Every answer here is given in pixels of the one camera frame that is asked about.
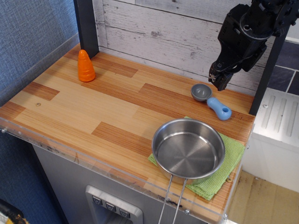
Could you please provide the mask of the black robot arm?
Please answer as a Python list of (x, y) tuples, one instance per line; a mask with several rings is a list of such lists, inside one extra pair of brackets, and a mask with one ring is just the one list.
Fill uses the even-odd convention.
[(271, 36), (281, 37), (298, 17), (297, 0), (254, 0), (232, 8), (218, 35), (221, 52), (210, 67), (208, 81), (224, 90), (235, 73), (252, 69)]

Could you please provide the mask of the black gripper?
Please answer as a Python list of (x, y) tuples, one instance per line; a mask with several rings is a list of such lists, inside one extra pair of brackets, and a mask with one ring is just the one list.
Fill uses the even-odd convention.
[(225, 90), (232, 76), (244, 70), (248, 72), (267, 49), (266, 40), (250, 38), (219, 38), (221, 52), (212, 63), (208, 81), (218, 91)]

